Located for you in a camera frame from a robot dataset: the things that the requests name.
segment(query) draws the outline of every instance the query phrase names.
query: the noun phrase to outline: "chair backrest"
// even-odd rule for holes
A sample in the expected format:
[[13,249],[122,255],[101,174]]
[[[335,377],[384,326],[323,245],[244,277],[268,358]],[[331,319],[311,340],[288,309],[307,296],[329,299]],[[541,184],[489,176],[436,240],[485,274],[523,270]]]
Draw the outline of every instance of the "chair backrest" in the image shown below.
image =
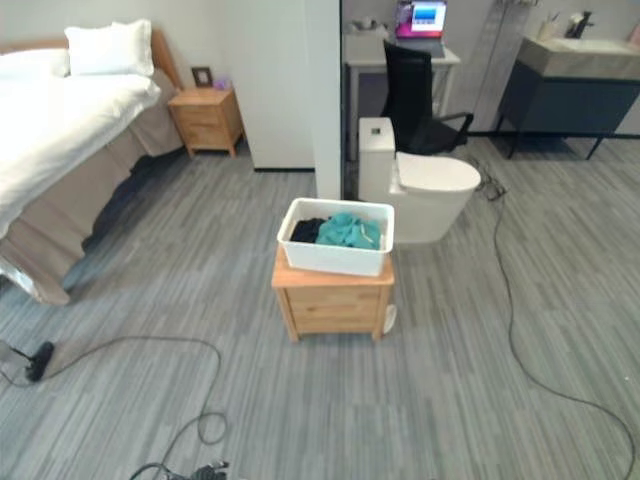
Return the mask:
[[384,42],[389,94],[382,116],[391,118],[396,138],[413,134],[433,117],[431,54]]

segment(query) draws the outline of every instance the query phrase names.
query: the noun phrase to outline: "white bedding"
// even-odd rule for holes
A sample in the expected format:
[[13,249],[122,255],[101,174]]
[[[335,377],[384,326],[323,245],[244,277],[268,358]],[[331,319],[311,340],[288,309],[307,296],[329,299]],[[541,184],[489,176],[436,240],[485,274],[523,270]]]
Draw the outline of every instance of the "white bedding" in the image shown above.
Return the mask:
[[139,75],[0,81],[0,238],[35,198],[160,97]]

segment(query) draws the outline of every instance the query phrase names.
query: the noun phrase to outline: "cabinet drawer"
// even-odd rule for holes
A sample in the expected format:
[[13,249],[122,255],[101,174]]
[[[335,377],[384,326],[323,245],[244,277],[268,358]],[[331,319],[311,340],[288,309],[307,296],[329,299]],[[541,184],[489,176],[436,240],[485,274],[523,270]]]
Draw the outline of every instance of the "cabinet drawer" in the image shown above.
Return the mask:
[[228,143],[222,130],[214,125],[186,125],[185,136],[187,143],[193,147],[222,148]]
[[178,121],[185,127],[190,125],[219,125],[217,107],[188,106],[176,109]]
[[371,328],[375,323],[380,289],[296,288],[287,291],[298,328]]

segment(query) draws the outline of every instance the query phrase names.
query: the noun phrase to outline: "black office chair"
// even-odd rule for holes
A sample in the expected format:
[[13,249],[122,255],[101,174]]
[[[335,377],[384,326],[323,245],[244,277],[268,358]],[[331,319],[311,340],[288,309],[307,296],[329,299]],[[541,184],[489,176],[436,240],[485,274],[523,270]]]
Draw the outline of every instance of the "black office chair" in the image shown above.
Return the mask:
[[[416,155],[450,152],[467,143],[472,113],[434,118],[431,54],[384,42],[389,95],[382,112],[391,118],[396,150]],[[465,118],[456,130],[443,122]]]

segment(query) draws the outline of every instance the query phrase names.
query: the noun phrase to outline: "picture frame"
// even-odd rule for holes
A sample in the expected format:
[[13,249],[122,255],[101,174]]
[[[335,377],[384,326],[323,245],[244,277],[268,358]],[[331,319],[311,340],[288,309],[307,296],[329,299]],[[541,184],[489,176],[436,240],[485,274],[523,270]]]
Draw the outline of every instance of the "picture frame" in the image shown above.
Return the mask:
[[209,67],[192,67],[191,73],[193,74],[193,80],[196,82],[196,87],[207,88],[213,86],[213,75],[211,75]]

